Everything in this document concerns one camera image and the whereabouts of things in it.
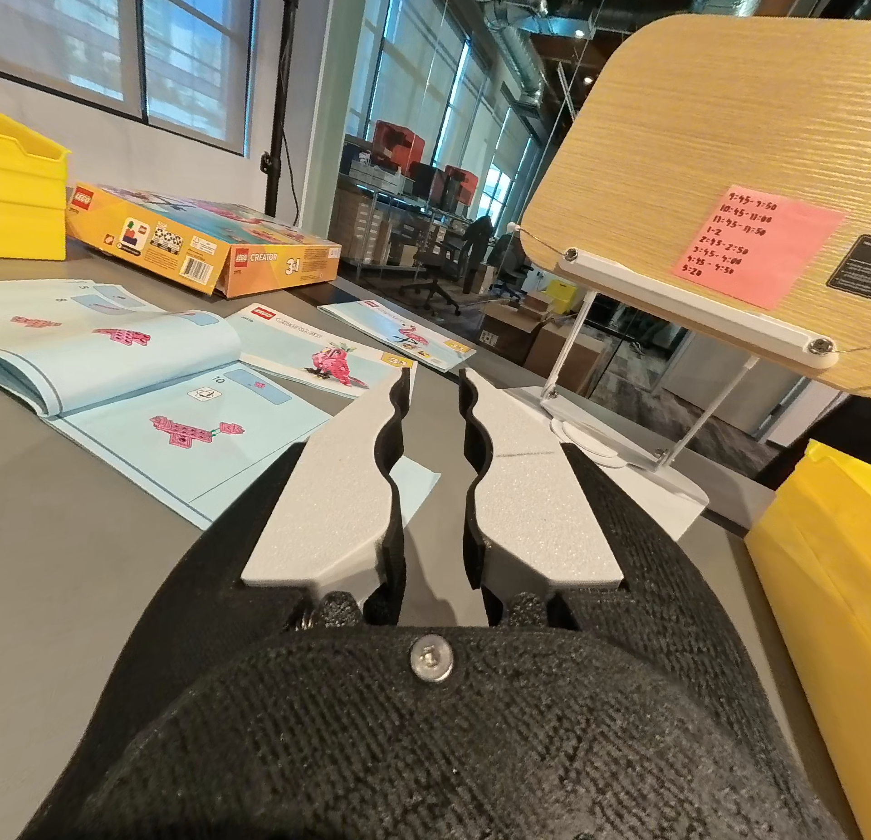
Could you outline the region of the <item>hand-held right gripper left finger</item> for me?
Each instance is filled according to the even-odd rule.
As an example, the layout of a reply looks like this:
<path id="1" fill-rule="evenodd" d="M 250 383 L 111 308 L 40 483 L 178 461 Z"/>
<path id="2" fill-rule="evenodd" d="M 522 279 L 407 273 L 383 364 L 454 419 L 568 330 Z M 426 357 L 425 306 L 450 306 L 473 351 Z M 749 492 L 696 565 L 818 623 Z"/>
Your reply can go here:
<path id="1" fill-rule="evenodd" d="M 372 624 L 397 624 L 407 584 L 400 495 L 411 372 L 355 399 L 303 444 L 243 568 L 246 586 L 289 586 L 313 601 L 349 594 Z"/>

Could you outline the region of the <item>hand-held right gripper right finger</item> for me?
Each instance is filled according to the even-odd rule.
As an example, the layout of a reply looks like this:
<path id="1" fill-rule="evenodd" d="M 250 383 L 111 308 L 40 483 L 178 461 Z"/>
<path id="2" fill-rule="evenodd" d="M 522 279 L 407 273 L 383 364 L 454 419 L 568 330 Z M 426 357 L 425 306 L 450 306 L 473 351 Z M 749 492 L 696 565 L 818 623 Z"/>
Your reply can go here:
<path id="1" fill-rule="evenodd" d="M 466 497 L 463 564 L 489 624 L 531 595 L 543 606 L 576 590 L 612 591 L 624 573 L 558 437 L 531 410 L 462 369 Z"/>

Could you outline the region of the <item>yellow plastic bin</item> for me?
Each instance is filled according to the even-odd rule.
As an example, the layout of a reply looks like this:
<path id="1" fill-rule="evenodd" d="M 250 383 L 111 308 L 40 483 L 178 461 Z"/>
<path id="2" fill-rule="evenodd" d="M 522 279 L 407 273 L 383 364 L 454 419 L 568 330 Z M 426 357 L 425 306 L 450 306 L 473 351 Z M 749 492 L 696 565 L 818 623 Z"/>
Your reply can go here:
<path id="1" fill-rule="evenodd" d="M 745 543 L 869 838 L 870 465 L 810 441 Z"/>
<path id="2" fill-rule="evenodd" d="M 69 149 L 1 116 L 1 258 L 66 259 Z"/>

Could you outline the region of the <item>flamingo cover instruction booklet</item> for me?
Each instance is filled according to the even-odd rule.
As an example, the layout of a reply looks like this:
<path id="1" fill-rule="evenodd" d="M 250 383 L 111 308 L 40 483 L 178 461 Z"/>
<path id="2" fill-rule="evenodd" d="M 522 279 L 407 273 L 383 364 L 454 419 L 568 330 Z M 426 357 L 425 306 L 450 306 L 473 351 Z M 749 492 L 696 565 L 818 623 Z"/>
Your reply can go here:
<path id="1" fill-rule="evenodd" d="M 341 320 L 388 348 L 441 373 L 460 367 L 475 355 L 469 345 L 425 327 L 375 300 L 322 304 L 320 311 Z"/>

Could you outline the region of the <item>open instruction booklet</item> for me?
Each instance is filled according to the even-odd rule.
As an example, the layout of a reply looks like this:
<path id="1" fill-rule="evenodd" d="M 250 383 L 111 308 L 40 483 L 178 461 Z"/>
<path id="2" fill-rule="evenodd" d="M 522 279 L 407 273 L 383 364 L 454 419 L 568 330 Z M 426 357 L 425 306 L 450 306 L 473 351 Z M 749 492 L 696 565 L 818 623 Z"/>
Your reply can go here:
<path id="1" fill-rule="evenodd" d="M 331 415 L 242 361 L 226 319 L 115 284 L 1 284 L 1 387 L 205 530 Z"/>

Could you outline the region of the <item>orange toy brick box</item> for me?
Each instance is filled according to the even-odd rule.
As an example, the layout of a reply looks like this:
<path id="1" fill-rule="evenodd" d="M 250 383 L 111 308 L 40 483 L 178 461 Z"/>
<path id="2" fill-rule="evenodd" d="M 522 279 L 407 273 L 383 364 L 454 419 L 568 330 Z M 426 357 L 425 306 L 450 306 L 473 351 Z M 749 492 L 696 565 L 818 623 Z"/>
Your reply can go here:
<path id="1" fill-rule="evenodd" d="M 329 283 L 342 247 L 246 206 L 78 181 L 68 234 L 190 290 L 226 299 Z"/>

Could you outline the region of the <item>pink sticky note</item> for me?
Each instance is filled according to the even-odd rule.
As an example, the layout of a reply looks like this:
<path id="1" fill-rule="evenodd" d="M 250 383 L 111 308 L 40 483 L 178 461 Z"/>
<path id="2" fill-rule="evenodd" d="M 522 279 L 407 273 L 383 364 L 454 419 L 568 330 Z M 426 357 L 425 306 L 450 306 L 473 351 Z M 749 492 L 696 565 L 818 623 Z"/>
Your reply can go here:
<path id="1" fill-rule="evenodd" d="M 671 274 L 771 311 L 846 217 L 840 210 L 734 184 L 719 198 Z"/>

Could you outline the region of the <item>red 3D printer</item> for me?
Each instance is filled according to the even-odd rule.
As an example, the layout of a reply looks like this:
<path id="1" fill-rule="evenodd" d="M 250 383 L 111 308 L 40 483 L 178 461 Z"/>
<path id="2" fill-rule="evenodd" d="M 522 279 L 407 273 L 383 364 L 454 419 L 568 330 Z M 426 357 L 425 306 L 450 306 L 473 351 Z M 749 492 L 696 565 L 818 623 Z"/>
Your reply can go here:
<path id="1" fill-rule="evenodd" d="M 412 129 L 378 120 L 371 144 L 370 161 L 377 168 L 412 179 L 417 176 L 426 142 Z"/>
<path id="2" fill-rule="evenodd" d="M 470 171 L 451 165 L 444 167 L 443 174 L 442 209 L 456 213 L 456 208 L 462 206 L 468 210 L 473 203 L 478 177 Z"/>

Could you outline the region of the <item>black tripod stand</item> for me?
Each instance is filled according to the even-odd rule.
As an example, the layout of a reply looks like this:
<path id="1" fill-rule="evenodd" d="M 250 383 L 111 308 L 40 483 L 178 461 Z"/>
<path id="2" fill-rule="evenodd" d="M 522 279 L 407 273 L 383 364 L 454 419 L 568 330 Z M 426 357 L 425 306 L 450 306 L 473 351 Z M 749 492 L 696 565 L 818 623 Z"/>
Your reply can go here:
<path id="1" fill-rule="evenodd" d="M 269 149 L 259 161 L 262 174 L 267 178 L 265 213 L 275 217 L 277 211 L 282 154 L 287 149 L 285 121 L 289 96 L 289 73 L 294 43 L 299 0 L 281 0 L 282 15 L 279 35 L 279 59 L 276 75 L 274 113 L 272 117 Z"/>

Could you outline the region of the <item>wooden book stand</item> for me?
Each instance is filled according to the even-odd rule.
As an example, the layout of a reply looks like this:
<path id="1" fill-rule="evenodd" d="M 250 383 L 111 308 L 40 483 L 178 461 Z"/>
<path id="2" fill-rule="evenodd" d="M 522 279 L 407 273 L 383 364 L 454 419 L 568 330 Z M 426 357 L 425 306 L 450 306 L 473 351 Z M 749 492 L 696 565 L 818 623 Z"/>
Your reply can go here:
<path id="1" fill-rule="evenodd" d="M 771 311 L 671 274 L 731 185 L 847 215 Z M 607 62 L 522 216 L 534 265 L 869 397 L 869 22 L 676 15 Z"/>

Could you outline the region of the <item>large window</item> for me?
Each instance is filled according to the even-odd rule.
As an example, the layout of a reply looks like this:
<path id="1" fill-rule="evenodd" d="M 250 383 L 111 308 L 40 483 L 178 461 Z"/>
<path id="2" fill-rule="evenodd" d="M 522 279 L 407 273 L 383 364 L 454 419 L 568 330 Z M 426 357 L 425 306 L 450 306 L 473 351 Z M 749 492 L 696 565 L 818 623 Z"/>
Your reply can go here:
<path id="1" fill-rule="evenodd" d="M 2 77 L 242 155 L 256 0 L 1 0 Z"/>

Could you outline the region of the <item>metal ventilation duct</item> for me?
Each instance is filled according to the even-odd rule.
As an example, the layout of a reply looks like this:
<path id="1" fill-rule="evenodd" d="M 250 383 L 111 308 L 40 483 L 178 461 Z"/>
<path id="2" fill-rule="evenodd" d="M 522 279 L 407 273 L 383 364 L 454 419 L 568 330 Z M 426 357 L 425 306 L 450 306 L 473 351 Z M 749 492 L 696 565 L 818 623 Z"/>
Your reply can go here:
<path id="1" fill-rule="evenodd" d="M 526 0 L 476 0 L 495 44 L 509 64 L 520 88 L 518 103 L 528 109 L 539 109 L 548 86 L 543 61 L 529 40 L 529 33 L 520 24 L 536 16 Z"/>

